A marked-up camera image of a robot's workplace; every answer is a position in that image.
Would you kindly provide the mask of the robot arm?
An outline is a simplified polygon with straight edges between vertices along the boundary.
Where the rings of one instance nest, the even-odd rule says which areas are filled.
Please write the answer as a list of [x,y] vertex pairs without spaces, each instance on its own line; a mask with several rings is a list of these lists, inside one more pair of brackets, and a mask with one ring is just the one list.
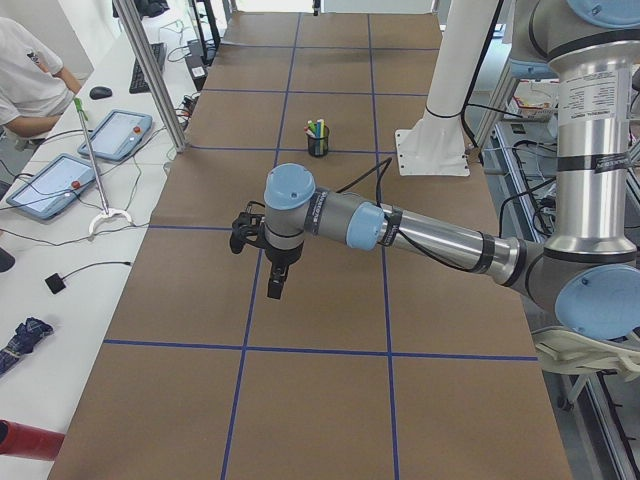
[[625,234],[628,90],[639,56],[635,1],[520,1],[512,55],[541,60],[559,79],[556,222],[542,244],[375,205],[318,187],[283,164],[267,176],[262,229],[272,263],[268,294],[282,292],[287,254],[306,234],[352,248],[421,253],[486,274],[529,297],[566,328],[608,340],[639,324],[636,247]]

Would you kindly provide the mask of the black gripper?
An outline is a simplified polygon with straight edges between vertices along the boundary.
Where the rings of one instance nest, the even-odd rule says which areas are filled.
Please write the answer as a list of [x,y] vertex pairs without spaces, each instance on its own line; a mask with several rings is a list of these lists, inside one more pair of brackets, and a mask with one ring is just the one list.
[[265,247],[268,260],[271,262],[267,297],[280,299],[288,277],[288,268],[296,263],[304,246],[304,235],[283,237],[276,234],[266,234]]

